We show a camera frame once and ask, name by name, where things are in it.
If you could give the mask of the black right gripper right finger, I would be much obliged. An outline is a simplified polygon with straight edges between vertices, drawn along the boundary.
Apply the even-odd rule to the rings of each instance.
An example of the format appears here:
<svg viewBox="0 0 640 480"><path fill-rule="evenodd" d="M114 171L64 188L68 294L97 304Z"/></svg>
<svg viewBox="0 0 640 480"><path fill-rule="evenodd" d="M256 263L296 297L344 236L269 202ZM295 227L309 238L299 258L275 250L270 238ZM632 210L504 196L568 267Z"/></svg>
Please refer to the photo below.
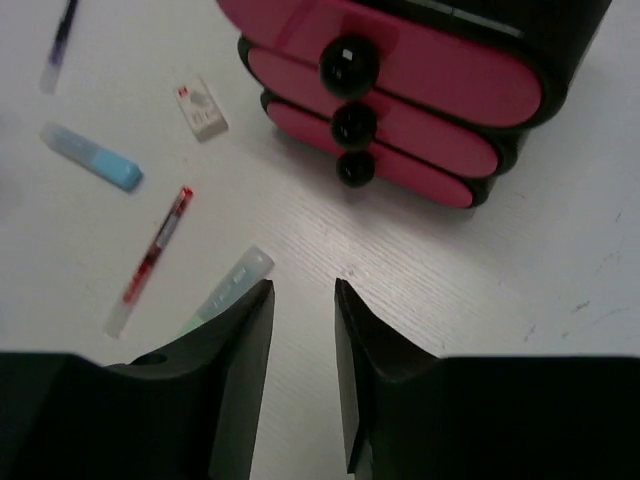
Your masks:
<svg viewBox="0 0 640 480"><path fill-rule="evenodd" d="M356 479L443 479L437 359L381 320L351 284L334 289L346 469Z"/></svg>

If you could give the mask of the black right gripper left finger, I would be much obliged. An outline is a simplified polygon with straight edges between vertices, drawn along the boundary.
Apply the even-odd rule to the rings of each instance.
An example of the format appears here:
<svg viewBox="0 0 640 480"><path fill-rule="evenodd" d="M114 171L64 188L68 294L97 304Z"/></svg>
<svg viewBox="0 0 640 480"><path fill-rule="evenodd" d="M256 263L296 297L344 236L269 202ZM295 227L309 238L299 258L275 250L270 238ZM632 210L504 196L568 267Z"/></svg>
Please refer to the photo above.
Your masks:
<svg viewBox="0 0 640 480"><path fill-rule="evenodd" d="M262 280L191 332L109 366L106 478L249 478L273 321L274 285Z"/></svg>

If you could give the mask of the green highlighter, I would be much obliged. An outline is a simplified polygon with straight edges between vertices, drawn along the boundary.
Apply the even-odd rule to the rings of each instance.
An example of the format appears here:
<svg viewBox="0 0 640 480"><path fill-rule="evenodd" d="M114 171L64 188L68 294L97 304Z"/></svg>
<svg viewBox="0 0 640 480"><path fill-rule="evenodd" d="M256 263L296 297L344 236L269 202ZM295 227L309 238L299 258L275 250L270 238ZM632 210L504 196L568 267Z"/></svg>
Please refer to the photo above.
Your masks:
<svg viewBox="0 0 640 480"><path fill-rule="evenodd" d="M264 251L251 246L223 277L196 313L179 331L181 337L230 308L259 281L266 278L274 261Z"/></svg>

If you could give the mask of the blue highlighter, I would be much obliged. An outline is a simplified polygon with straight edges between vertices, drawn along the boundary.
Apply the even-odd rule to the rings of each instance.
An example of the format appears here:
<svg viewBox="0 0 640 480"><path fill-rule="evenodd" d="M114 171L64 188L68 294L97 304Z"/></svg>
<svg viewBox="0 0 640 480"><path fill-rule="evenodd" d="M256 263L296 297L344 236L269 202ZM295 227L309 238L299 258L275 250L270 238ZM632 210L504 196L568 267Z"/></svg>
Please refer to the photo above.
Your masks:
<svg viewBox="0 0 640 480"><path fill-rule="evenodd" d="M143 172L133 161L59 124L46 123L40 132L52 151L125 191L134 191Z"/></svg>

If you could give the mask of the pink top drawer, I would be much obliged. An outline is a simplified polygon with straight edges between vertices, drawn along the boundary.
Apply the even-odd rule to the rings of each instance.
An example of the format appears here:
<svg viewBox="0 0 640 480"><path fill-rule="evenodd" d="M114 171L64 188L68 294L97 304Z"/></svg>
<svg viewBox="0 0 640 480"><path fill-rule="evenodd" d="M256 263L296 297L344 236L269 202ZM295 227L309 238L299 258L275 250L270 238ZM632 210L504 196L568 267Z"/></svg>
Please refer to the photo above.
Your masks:
<svg viewBox="0 0 640 480"><path fill-rule="evenodd" d="M343 35L359 35L384 52L400 37L391 17L351 1L221 1L227 18L252 42L294 57L317 60Z"/></svg>

